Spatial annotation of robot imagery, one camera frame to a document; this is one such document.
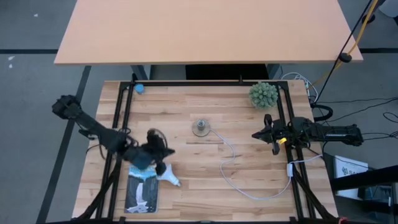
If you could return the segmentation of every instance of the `floor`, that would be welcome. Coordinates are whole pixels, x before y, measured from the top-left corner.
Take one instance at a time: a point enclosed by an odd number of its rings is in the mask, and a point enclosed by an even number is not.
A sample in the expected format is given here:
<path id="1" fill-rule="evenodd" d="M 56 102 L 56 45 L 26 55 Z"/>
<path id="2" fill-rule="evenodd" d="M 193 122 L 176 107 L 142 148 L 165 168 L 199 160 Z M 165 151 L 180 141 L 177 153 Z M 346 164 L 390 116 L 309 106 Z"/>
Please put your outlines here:
<path id="1" fill-rule="evenodd" d="M 75 5 L 74 0 L 0 1 L 0 49 L 57 49 Z M 342 10 L 354 26 L 366 0 L 340 0 Z M 360 47 L 398 47 L 398 26 L 393 19 L 376 12 Z M 59 67 L 54 55 L 0 55 L 0 223 L 34 223 L 57 156 L 66 121 L 51 113 L 60 95 L 75 94 L 83 67 Z M 337 70 L 321 101 L 388 98 L 397 96 L 397 54 L 367 54 L 363 63 L 352 63 Z M 284 73 L 300 72 L 316 80 L 330 64 L 284 65 Z M 185 78 L 183 65 L 153 68 L 155 79 Z M 105 80 L 128 80 L 127 66 L 95 66 L 83 95 L 82 107 L 95 115 Z M 360 110 L 374 102 L 335 104 L 334 117 Z M 336 121 L 335 125 L 357 124 L 363 133 L 397 130 L 382 113 L 398 113 L 396 101 Z M 397 165 L 396 139 L 366 141 L 361 147 L 330 143 L 326 152 L 369 163 L 374 168 Z M 75 195 L 85 159 L 87 139 L 73 132 L 62 173 L 50 209 L 48 222 L 71 217 Z M 340 215 L 355 215 L 346 209 L 349 202 L 336 198 Z"/>

